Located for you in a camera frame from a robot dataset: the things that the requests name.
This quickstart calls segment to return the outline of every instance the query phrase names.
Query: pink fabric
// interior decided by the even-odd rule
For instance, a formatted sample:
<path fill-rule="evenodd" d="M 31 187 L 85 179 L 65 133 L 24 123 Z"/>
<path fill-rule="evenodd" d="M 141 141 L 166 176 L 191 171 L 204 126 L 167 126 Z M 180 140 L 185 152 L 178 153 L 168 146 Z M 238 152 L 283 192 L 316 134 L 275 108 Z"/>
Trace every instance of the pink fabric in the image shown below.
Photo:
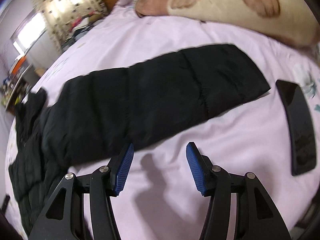
<path fill-rule="evenodd" d="M 257 64 L 271 90 L 265 96 L 241 105 L 172 138 L 138 151 L 134 155 L 124 191 L 112 198 L 113 210 L 123 240 L 194 240 L 204 223 L 208 198 L 196 190 L 186 159 L 186 145 L 194 141 L 201 153 L 230 173 L 254 172 L 263 183 L 284 221 L 291 229 L 303 214 L 320 181 L 320 167 L 301 176 L 291 176 L 291 150 L 287 120 L 277 79 L 295 81 L 293 67 L 299 64 L 315 82 L 318 66 L 279 42 L 253 31 L 221 23 L 202 23 L 183 17 L 138 18 L 132 7 L 116 7 L 110 16 L 68 49 L 40 79 L 48 91 L 49 104 L 56 102 L 65 81 L 91 71 L 127 67 L 137 62 L 182 48 L 205 44 L 232 43 Z M 317 92 L 306 92 L 320 142 L 320 105 Z M 6 167 L 17 154 L 12 127 Z M 77 176 L 88 174 L 108 160 L 72 167 Z M 7 192 L 12 186 L 6 176 Z M 235 202 L 230 231 L 235 221 Z M 12 201 L 19 221 L 19 210 Z M 89 197 L 85 218 L 90 225 Z"/>

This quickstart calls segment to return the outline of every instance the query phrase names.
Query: curtain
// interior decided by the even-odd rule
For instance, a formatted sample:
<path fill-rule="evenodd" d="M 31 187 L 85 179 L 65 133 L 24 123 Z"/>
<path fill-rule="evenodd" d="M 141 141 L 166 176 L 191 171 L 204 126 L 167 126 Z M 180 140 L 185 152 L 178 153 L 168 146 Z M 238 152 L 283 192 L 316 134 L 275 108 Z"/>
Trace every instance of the curtain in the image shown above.
<path fill-rule="evenodd" d="M 32 0 L 36 10 L 41 12 L 50 39 L 60 50 L 64 41 L 71 37 L 72 24 L 91 13 L 107 13 L 102 0 Z"/>

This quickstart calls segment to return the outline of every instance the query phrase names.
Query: black puffer jacket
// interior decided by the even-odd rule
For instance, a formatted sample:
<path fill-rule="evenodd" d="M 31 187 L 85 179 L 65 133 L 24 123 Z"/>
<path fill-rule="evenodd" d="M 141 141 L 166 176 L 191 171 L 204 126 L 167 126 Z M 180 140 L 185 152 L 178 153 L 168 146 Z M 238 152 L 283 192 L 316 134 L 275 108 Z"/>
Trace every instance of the black puffer jacket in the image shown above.
<path fill-rule="evenodd" d="M 69 80 L 40 122 L 37 114 L 30 119 L 32 133 L 23 136 L 25 145 L 9 168 L 26 233 L 68 167 L 117 155 L 125 142 L 142 149 L 269 89 L 234 45 L 184 49 Z M 29 107 L 32 97 L 26 115 L 38 113 Z M 24 134 L 30 124 L 18 126 Z"/>

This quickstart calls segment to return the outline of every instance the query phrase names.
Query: pillow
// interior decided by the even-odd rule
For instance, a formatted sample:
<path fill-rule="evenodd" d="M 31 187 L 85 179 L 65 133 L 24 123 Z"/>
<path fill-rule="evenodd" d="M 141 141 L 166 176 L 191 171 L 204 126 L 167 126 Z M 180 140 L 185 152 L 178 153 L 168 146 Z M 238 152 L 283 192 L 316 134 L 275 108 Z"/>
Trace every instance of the pillow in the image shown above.
<path fill-rule="evenodd" d="M 294 47 L 320 41 L 320 26 L 304 0 L 139 0 L 136 12 L 234 24 Z"/>

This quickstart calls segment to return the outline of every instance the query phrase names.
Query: smartphone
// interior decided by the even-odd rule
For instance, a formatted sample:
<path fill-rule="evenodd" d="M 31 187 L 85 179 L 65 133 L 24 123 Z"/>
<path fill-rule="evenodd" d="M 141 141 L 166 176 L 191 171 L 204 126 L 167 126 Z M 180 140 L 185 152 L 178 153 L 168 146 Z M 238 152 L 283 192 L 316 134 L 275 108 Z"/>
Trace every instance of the smartphone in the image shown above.
<path fill-rule="evenodd" d="M 277 80 L 276 87 L 287 116 L 293 176 L 316 167 L 316 140 L 308 104 L 298 84 Z"/>

